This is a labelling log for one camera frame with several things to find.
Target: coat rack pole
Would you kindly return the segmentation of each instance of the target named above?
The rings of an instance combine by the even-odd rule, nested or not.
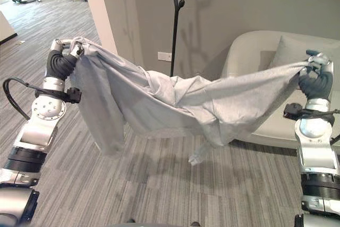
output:
[[[174,65],[175,65],[175,52],[176,52],[176,39],[177,39],[177,27],[179,23],[179,12],[180,9],[184,6],[184,0],[174,0],[175,5],[175,16],[174,16],[174,30],[173,30],[173,39],[172,39],[172,58],[171,58],[171,71],[170,76],[174,75]]]

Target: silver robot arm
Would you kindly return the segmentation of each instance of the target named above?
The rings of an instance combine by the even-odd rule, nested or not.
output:
[[[309,76],[310,68],[300,74],[299,85],[307,96],[307,103],[304,114],[295,123],[295,136],[299,142],[301,205],[309,214],[297,215],[295,227],[339,227],[340,168],[330,146],[334,117],[332,113],[325,113],[330,110],[333,63],[323,53],[308,52],[318,77]]]
[[[54,40],[47,61],[42,90],[36,93],[31,118],[19,132],[10,155],[0,169],[0,226],[29,223],[37,207],[40,169],[57,135],[58,122],[66,112],[66,103],[78,103],[76,88],[65,90],[65,79],[72,73],[83,53],[76,45],[66,56],[63,50],[71,41]]]

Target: floor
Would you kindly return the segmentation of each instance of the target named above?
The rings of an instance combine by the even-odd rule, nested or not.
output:
[[[0,79],[20,77],[40,85],[54,38],[85,36],[99,43],[88,3],[42,0],[0,6],[18,36],[0,46]],[[33,91],[11,85],[29,111]],[[0,163],[24,119],[1,90]],[[300,210],[296,152],[234,141],[195,167],[189,155],[203,137],[147,140],[125,127],[126,146],[103,157],[76,105],[66,117],[36,189],[39,204],[31,226],[107,226],[138,222],[188,226],[293,226]]]

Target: wire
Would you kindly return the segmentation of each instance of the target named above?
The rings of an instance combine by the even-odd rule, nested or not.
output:
[[[17,102],[14,100],[14,98],[12,97],[12,95],[10,93],[10,88],[9,88],[10,81],[19,82],[22,85],[26,86],[27,88],[31,88],[31,89],[34,89],[34,90],[37,90],[37,91],[41,91],[44,94],[48,94],[48,95],[52,94],[48,90],[44,90],[44,89],[42,89],[40,87],[31,85],[28,82],[25,82],[25,81],[23,81],[23,80],[21,80],[20,78],[17,78],[17,77],[10,77],[10,78],[6,79],[3,82],[3,84],[2,84],[2,87],[4,89],[5,95],[6,95],[7,99],[8,99],[8,101],[11,103],[11,105],[15,108],[15,110],[17,110],[26,120],[30,119],[29,116],[21,109],[21,107],[17,104]]]
[[[328,112],[321,112],[317,114],[308,114],[308,115],[303,115],[302,118],[304,119],[316,119],[324,115],[329,115],[329,114],[340,114],[340,110],[335,109],[333,111],[328,111]]]
[[[330,140],[330,145],[334,145],[335,143],[337,143],[340,140],[340,134],[335,137],[335,138],[331,138]]]

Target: fabric fold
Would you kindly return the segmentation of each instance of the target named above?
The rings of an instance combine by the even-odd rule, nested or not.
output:
[[[124,146],[125,121],[140,135],[156,138],[202,134],[209,149],[225,146],[240,132],[254,132],[296,88],[298,62],[234,78],[169,77],[117,56],[85,39],[84,55],[71,75],[82,92],[79,110],[101,152],[113,155]]]

